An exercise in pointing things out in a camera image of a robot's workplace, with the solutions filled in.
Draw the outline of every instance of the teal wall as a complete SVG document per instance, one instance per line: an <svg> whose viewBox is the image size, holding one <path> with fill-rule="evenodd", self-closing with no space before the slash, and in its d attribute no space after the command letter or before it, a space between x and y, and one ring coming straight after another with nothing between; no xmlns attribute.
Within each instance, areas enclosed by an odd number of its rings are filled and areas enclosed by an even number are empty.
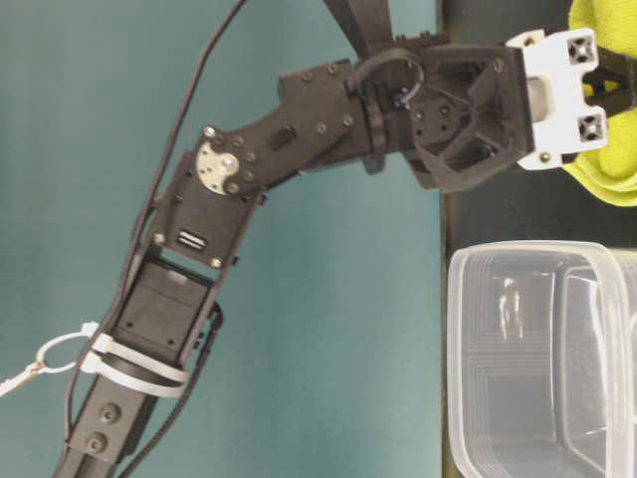
<svg viewBox="0 0 637 478"><path fill-rule="evenodd" d="M1 3L10 375L106 309L194 62L231 0ZM397 33L434 28L433 0L390 3ZM351 50L319 0L254 0L213 56L177 150L208 120L232 128L273 108L278 73L341 57ZM440 475L439 197L399 157L387 169L355 164L271 194L223 292L228 322L199 388L139 476ZM50 476L67 378L0 400L2 476Z"/></svg>

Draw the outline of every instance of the clear plastic container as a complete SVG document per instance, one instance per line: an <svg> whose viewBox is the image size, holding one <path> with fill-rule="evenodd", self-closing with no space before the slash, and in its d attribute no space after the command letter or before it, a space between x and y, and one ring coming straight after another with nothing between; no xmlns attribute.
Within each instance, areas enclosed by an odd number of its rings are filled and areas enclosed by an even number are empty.
<svg viewBox="0 0 637 478"><path fill-rule="evenodd" d="M466 478L637 476L637 252L464 249L448 301L450 441Z"/></svg>

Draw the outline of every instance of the black surface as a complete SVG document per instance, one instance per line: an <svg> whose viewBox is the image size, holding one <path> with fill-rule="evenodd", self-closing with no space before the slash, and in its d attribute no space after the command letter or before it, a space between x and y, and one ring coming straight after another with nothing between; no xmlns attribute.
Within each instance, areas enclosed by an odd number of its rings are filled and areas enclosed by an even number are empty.
<svg viewBox="0 0 637 478"><path fill-rule="evenodd" d="M442 30L453 43L502 43L538 27L564 30L570 4L571 0L442 0L440 18ZM637 244L636 210L601 202L562 170L505 171L473 190L443 195L442 208L445 265L460 248L495 241L575 240L609 247ZM446 288L443 291L445 311ZM443 315L443 345L445 337ZM446 420L443 423L444 476L454 478L460 474L451 458Z"/></svg>

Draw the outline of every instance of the white strap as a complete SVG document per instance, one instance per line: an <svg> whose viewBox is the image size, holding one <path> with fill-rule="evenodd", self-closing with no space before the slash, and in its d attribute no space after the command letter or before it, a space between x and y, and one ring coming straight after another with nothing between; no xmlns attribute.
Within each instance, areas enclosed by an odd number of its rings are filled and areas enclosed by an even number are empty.
<svg viewBox="0 0 637 478"><path fill-rule="evenodd" d="M97 373L121 386L153 396L178 398L186 387L185 383L181 383L179 386L165 386L127 375L104 363L102 357L94 352L89 352L87 355L86 360L82 363L82 371L85 373Z"/></svg>
<svg viewBox="0 0 637 478"><path fill-rule="evenodd" d="M82 371L86 373L97 373L127 388L131 388L142 393L154 396L164 396L176 398L181 396L185 383L190 378L190 373L186 370L172 367L149 356L145 356L138 351L134 351L122 344L117 343L111 336L100 334L93 344L93 350L102 354L112 354L122 359L128 360L153 373L180 383L178 386L158 385L149 381L130 376L103 362L102 357L94 352L89 352L87 358L82 363Z"/></svg>
<svg viewBox="0 0 637 478"><path fill-rule="evenodd" d="M188 371L166 365L162 361L155 360L154 358L145 356L144 354L134 351L122 344L118 344L107 334L100 334L93 345L93 349L97 352L101 352L102 354L113 354L114 356L131 361L136 365L142 366L143 368L172 381L183 383L188 381L188 378L190 377L190 373Z"/></svg>

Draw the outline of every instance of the wire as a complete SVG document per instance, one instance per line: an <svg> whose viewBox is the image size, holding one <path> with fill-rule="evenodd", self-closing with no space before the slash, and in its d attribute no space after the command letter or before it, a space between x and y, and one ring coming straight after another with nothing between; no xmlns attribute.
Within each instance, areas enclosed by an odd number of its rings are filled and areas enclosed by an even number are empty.
<svg viewBox="0 0 637 478"><path fill-rule="evenodd" d="M190 376L190 380L188 380L188 384L186 385L186 388L183 390L183 393L179 397L179 400L175 404L174 408L172 409L172 411L170 412L166 420L162 423L162 425L155 432L155 434L152 435L152 437L148 440L148 443L146 443L146 445L141 450L139 450L139 452L130 461L130 463L128 463L126 468L124 468L124 470L119 474L118 478L127 478L128 476L132 474L133 471L135 471L135 469L139 466L139 464L143 461L143 459L146 456L148 456L148 454L161 441L161 439L168 432L168 430L170 430L174 422L179 417L179 414L181 413L183 408L186 406L186 403L188 402L188 398L190 398L190 395L192 394L192 391L194 390L197 384L197 381L199 381L201 372L203 371L203 367L205 366L206 362L208 361L208 358L210 357L210 351L212 350L212 346L215 342L215 339L217 338L217 335L219 334L219 330L221 329L221 326L223 326L223 322L224 322L223 311L216 304L215 304L214 313L216 314L215 321L210 327L210 331L208 332L208 337L206 338L206 342L204 343L203 348L201 349L201 353L199 354L199 357L197 359L197 364L195 365L195 368L192 371L192 375Z"/></svg>
<svg viewBox="0 0 637 478"><path fill-rule="evenodd" d="M425 71L420 64L421 58L415 53L402 48L392 48L391 50L385 50L357 65L354 71L349 75L347 80L345 80L347 89L351 93L355 92L362 86L363 82L375 70L382 67L386 63L395 62L398 60L409 62L409 64L414 65L418 69L418 78L416 80L416 84L409 92L407 92L398 100L398 102L402 105L408 104L411 99L414 98L420 91L420 88L425 81Z"/></svg>
<svg viewBox="0 0 637 478"><path fill-rule="evenodd" d="M119 276L119 283L115 291L115 296L113 298L113 301L110 305L110 308L108 309L108 312L105 314L100 326L98 327L98 330L93 335L93 337L87 342L87 344L83 348L77 360L76 367L73 371L73 375L71 377L71 380L67 387L67 391L65 393L65 410L64 410L65 442L67 443L67 446L65 447L63 451L63 458L68 452L68 442L71 437L71 432L73 431L73 396L75 393L78 376L80 375L80 366L86 359L87 354L93 347L96 339L100 336L100 334L104 330L106 330L109 326L112 325L112 323L116 320L118 313L123 306L125 293L126 293L126 286L127 286L128 278L130 276L130 272L132 270L133 259L135 257L135 254L137 253L137 248L139 246L144 227L152 211L153 199L157 193L157 189L159 188L161 179L170 162L170 157L172 156L174 147L177 143L177 137L179 136L179 132L181 131L181 127L183 126L184 119L186 117L186 114L188 113L190 104L192 103L192 99L194 97L197 86L199 85L199 81L201 80L201 76L203 74L203 70L206 65L206 62L208 61L208 57L210 56L212 51L215 49L215 47L219 43L219 40L221 40L221 37L226 32L226 30L228 29L232 21L235 19L237 14L241 11L243 6L247 3L247 1L248 0L238 0L235 3L235 5L230 10L230 12L224 19L219 29L215 32L215 34L210 39L208 45L206 46L205 50L201 54L199 61L197 62L197 66L194 70L192 79L190 81L190 85L188 86L188 89L186 90L186 95L181 104L181 108L179 109L179 112L177 113L175 124L170 131L161 160L159 162L157 169L155 170L152 182L150 183L147 196L135 220L135 223L132 229L132 237L131 237L130 246L126 254L123 269Z"/></svg>

